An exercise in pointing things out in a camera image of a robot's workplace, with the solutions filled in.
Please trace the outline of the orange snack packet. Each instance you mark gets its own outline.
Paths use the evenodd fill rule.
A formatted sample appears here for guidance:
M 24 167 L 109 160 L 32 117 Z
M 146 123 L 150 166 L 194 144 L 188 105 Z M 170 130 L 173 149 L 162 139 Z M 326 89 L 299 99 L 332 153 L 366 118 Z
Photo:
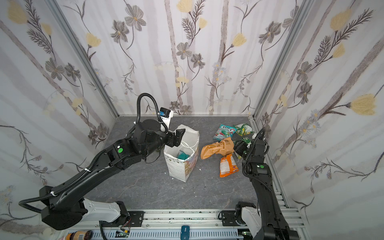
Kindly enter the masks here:
M 220 161 L 220 178 L 225 178 L 239 171 L 233 154 L 229 154 Z

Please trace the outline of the white patterned paper bag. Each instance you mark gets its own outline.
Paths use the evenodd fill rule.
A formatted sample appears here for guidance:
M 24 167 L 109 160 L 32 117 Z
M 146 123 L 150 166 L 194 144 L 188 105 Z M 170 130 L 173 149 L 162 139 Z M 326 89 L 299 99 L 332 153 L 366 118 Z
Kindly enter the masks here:
M 199 143 L 200 133 L 192 128 L 179 125 L 177 129 L 186 129 L 179 147 L 164 148 L 164 157 L 169 170 L 169 175 L 175 179 L 186 182 L 191 175 L 198 157 L 199 157 Z M 179 151 L 183 151 L 190 155 L 187 160 L 179 160 L 177 158 Z

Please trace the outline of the teal Fox's candy packet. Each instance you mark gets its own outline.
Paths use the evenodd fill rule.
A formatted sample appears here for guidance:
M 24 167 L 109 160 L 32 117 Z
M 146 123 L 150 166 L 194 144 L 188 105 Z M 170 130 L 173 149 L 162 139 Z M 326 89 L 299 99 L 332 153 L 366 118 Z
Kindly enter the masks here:
M 213 139 L 216 141 L 222 141 L 226 138 L 231 138 L 237 131 L 236 128 L 221 124 L 218 130 L 215 132 Z

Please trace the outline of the brown kraft paper bag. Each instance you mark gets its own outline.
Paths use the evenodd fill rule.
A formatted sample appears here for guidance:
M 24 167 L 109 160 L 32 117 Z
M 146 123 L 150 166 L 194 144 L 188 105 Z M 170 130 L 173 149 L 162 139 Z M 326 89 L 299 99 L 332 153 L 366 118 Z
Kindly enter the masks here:
M 202 148 L 201 159 L 207 159 L 212 155 L 226 156 L 234 152 L 234 142 L 231 137 L 225 138 L 220 142 L 216 142 L 210 145 L 206 145 Z

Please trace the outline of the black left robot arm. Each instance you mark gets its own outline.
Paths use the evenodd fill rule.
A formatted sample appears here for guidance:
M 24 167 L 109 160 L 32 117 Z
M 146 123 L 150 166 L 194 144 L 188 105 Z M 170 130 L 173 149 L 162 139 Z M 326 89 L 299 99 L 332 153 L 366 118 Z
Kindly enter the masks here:
M 141 121 L 141 100 L 148 97 L 155 105 L 156 119 Z M 85 195 L 110 177 L 146 160 L 164 146 L 179 147 L 186 129 L 169 130 L 166 119 L 171 111 L 159 108 L 155 98 L 142 93 L 137 99 L 137 119 L 125 138 L 95 155 L 77 175 L 56 187 L 45 186 L 39 197 L 19 201 L 19 206 L 41 215 L 55 230 L 65 230 L 91 214 Z

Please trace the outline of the small green clear snack packet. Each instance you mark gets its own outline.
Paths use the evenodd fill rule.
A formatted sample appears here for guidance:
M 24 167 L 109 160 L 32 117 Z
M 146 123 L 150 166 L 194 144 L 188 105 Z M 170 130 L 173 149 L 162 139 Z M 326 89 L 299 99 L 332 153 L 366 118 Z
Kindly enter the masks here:
M 252 127 L 248 124 L 238 124 L 234 126 L 234 128 L 239 136 L 246 136 L 254 132 Z

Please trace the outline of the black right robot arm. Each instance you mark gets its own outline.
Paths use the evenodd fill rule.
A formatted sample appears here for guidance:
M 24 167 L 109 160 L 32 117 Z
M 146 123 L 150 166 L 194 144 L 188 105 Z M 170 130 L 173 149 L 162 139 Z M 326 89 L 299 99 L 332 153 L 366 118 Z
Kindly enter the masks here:
M 266 130 L 262 128 L 249 141 L 238 141 L 235 153 L 242 157 L 242 173 L 253 185 L 258 204 L 239 202 L 236 221 L 246 225 L 254 240 L 299 240 L 297 231 L 291 230 L 285 220 L 273 189 L 273 176 L 265 163 L 269 145 Z

